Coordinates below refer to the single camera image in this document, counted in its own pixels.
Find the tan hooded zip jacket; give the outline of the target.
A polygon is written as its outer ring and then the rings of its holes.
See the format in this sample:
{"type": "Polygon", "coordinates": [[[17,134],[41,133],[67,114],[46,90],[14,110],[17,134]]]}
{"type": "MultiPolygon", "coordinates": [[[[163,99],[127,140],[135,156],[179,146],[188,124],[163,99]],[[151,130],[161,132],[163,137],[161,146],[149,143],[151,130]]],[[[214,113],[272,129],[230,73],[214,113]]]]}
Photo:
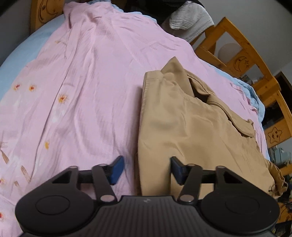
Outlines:
{"type": "Polygon", "coordinates": [[[214,170],[222,165],[272,197],[287,190],[281,171],[255,139],[253,121],[233,112],[173,57],[145,74],[138,138],[142,195],[174,195],[170,159],[214,170]]]}

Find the grey striped cloth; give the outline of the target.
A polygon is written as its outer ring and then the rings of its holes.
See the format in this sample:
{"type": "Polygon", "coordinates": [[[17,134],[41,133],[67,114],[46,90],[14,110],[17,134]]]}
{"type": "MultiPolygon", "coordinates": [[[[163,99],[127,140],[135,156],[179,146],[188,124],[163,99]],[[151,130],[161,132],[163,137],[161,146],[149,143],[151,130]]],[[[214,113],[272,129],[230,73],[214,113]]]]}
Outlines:
{"type": "Polygon", "coordinates": [[[166,32],[189,43],[212,26],[212,17],[201,4],[194,1],[186,1],[163,23],[166,32]]]}

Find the light blue bed sheet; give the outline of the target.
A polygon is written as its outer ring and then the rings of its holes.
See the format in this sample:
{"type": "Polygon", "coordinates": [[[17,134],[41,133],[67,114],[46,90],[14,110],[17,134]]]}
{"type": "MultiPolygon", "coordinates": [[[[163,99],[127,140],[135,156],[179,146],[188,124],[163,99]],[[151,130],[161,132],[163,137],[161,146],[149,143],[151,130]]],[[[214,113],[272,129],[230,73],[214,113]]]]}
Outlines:
{"type": "MultiPolygon", "coordinates": [[[[241,82],[212,65],[200,60],[191,46],[183,39],[166,33],[151,19],[138,13],[123,13],[111,7],[114,16],[120,16],[130,22],[131,27],[137,29],[137,40],[143,37],[153,37],[153,45],[149,48],[149,59],[156,56],[166,62],[176,56],[183,66],[198,75],[219,97],[235,112],[245,119],[254,122],[255,137],[260,151],[265,158],[269,158],[263,128],[260,122],[264,116],[264,106],[251,86],[241,82]]],[[[43,46],[50,37],[64,23],[65,17],[59,16],[37,30],[32,36],[21,43],[4,61],[1,66],[1,163],[13,164],[27,162],[35,163],[34,154],[26,154],[23,158],[16,155],[18,150],[17,138],[8,133],[19,128],[23,118],[17,114],[9,120],[12,112],[17,112],[23,102],[24,83],[19,90],[14,90],[20,72],[25,72],[29,63],[37,58],[43,46]]],[[[98,87],[97,94],[108,96],[108,101],[96,101],[100,110],[117,109],[118,102],[128,105],[129,111],[118,114],[117,119],[106,116],[105,121],[97,125],[97,134],[90,137],[93,151],[85,152],[69,139],[61,139],[57,146],[58,157],[63,161],[85,160],[89,163],[106,163],[114,160],[118,155],[132,158],[137,147],[137,129],[140,113],[141,92],[144,70],[140,70],[129,85],[124,79],[115,79],[110,84],[114,92],[108,87],[98,87]]]]}

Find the wooden bed frame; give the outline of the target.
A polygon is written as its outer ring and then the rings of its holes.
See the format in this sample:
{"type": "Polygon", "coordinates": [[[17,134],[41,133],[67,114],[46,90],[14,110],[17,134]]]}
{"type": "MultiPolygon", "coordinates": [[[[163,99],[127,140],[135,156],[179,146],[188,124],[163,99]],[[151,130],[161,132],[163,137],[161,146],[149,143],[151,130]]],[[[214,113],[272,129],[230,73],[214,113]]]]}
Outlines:
{"type": "MultiPolygon", "coordinates": [[[[213,67],[215,67],[214,64],[209,60],[204,61],[204,62],[207,62],[208,64],[210,64],[213,67]]],[[[247,53],[245,55],[234,56],[231,59],[231,61],[229,63],[227,63],[225,69],[219,69],[217,67],[215,67],[215,68],[225,72],[226,74],[230,75],[231,77],[234,77],[235,79],[240,80],[239,79],[240,76],[244,75],[246,72],[248,72],[253,67],[258,67],[259,68],[259,70],[260,70],[261,74],[263,75],[264,79],[270,79],[271,78],[269,69],[266,67],[265,63],[262,61],[262,59],[260,58],[260,56],[257,54],[256,51],[254,51],[253,53],[247,53]]],[[[253,90],[255,91],[255,94],[259,97],[259,100],[260,100],[260,95],[259,95],[258,90],[254,89],[254,88],[253,88],[253,90]]],[[[134,187],[137,187],[138,191],[141,192],[139,165],[138,165],[138,140],[137,140],[137,152],[136,152],[136,155],[134,157],[134,187]]]]}

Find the pink bed sheet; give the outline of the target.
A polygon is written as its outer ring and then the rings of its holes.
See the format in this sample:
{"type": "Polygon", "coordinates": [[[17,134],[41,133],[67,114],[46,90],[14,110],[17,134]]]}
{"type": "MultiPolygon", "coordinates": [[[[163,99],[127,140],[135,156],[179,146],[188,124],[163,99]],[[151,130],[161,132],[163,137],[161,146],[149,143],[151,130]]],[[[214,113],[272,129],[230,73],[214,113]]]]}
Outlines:
{"type": "Polygon", "coordinates": [[[125,158],[114,187],[134,193],[143,79],[173,57],[230,109],[251,119],[264,156],[263,107],[191,45],[153,20],[110,3],[69,3],[63,23],[1,99],[1,236],[18,236],[14,210],[30,190],[69,166],[90,169],[125,158]]]}

